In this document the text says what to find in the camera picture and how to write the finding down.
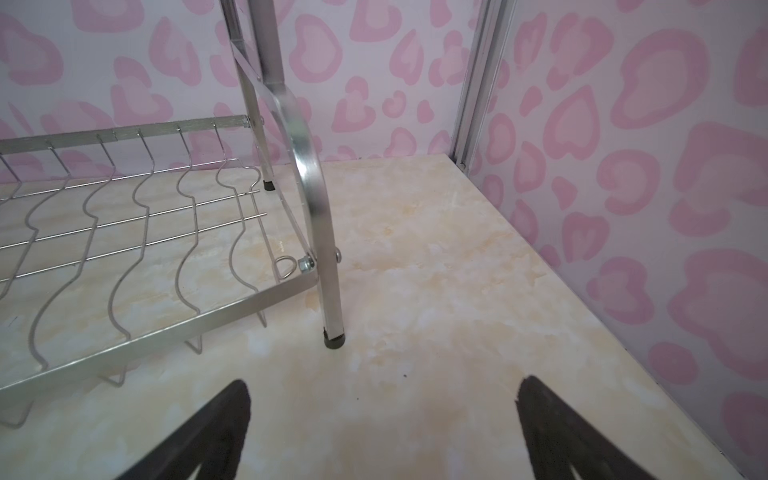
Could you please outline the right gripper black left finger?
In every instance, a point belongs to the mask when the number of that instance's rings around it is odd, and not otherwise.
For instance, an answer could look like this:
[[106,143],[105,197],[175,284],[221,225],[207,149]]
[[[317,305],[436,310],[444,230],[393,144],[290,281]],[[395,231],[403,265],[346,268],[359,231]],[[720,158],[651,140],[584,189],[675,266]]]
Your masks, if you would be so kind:
[[250,419],[248,387],[234,380],[120,477],[233,479]]

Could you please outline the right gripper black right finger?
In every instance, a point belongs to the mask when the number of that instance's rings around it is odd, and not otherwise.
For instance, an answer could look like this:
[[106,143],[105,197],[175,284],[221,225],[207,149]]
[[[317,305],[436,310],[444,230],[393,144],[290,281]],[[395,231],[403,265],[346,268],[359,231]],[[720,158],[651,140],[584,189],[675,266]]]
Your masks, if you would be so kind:
[[536,479],[651,479],[535,376],[519,386],[516,407]]

